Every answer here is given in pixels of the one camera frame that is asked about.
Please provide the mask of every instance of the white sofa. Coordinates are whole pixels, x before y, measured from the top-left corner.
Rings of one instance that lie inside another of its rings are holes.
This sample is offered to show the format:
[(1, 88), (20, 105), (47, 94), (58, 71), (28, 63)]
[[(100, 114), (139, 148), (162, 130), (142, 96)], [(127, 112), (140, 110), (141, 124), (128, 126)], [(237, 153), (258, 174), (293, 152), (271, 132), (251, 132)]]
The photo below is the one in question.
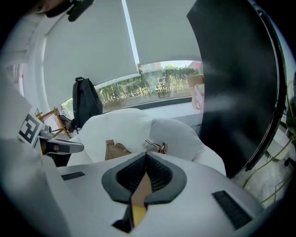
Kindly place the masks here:
[(84, 150), (72, 154), (68, 166), (105, 160), (106, 140), (122, 143), (130, 152), (152, 151), (145, 142), (165, 142), (168, 155), (209, 166), (226, 175), (222, 158), (205, 146), (186, 124), (169, 118), (154, 119), (138, 109), (116, 110), (90, 118), (73, 142), (84, 144)]

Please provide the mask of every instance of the white roller blind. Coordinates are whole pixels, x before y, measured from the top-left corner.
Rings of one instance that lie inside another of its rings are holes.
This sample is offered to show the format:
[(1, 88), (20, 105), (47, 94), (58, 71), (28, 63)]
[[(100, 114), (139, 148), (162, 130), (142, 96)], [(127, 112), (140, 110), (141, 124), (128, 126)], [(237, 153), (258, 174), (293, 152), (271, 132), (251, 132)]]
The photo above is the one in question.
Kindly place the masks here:
[(141, 65), (173, 60), (201, 61), (187, 19), (196, 0), (126, 0)]
[(96, 85), (136, 72), (121, 0), (98, 0), (75, 22), (65, 15), (48, 35), (44, 83), (50, 107), (72, 97), (76, 77)]

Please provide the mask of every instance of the yellow object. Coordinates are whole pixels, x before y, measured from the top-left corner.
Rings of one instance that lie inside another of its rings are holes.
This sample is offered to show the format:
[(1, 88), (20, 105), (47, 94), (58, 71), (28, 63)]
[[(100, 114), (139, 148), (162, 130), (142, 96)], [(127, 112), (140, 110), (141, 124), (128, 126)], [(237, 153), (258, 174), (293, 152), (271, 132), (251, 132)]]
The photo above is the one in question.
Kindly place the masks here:
[(146, 214), (146, 208), (140, 206), (132, 206), (133, 219), (135, 227), (141, 222)]

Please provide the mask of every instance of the black velcro strip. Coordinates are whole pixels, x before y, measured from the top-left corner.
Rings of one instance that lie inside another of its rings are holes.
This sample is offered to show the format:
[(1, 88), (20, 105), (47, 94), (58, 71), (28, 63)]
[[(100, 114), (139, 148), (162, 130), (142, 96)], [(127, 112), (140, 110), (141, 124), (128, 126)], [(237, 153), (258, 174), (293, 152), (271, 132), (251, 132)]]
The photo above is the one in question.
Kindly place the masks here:
[(212, 193), (236, 229), (249, 223), (252, 218), (225, 191)]
[(79, 172), (75, 172), (75, 173), (71, 173), (71, 174), (67, 174), (67, 175), (62, 175), (62, 178), (64, 181), (66, 181), (66, 180), (76, 179), (76, 178), (79, 178), (84, 175), (85, 174), (83, 172), (79, 171)]

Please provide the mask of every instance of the wooden chair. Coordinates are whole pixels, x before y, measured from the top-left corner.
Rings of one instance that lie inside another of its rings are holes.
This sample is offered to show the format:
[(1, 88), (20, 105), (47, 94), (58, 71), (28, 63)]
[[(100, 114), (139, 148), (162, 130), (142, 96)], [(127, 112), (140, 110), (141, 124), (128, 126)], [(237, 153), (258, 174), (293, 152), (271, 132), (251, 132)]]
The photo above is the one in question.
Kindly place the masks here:
[(52, 132), (56, 132), (56, 133), (53, 135), (53, 137), (56, 137), (56, 136), (59, 135), (62, 131), (64, 131), (65, 134), (67, 135), (67, 137), (68, 137), (69, 139), (71, 139), (71, 136), (70, 136), (70, 134), (68, 133), (68, 131), (67, 131), (67, 129), (65, 128), (65, 126), (63, 125), (63, 123), (62, 123), (62, 121), (61, 121), (61, 119), (60, 119), (60, 117), (59, 117), (59, 115), (58, 115), (58, 113), (57, 113), (56, 108), (54, 108), (52, 111), (50, 111), (50, 112), (48, 112), (48, 113), (46, 113), (46, 114), (44, 114), (44, 115), (42, 115), (42, 116), (41, 116), (41, 114), (42, 114), (42, 113), (39, 113), (38, 115), (36, 115), (36, 117), (37, 117), (41, 122), (43, 122), (43, 123), (44, 123), (44, 121), (45, 121), (46, 119), (48, 119), (48, 118), (49, 118), (50, 116), (52, 116), (52, 115), (55, 115), (55, 117), (57, 118), (58, 123), (59, 123), (59, 125), (60, 125), (60, 128), (55, 129), (55, 130), (52, 131)]

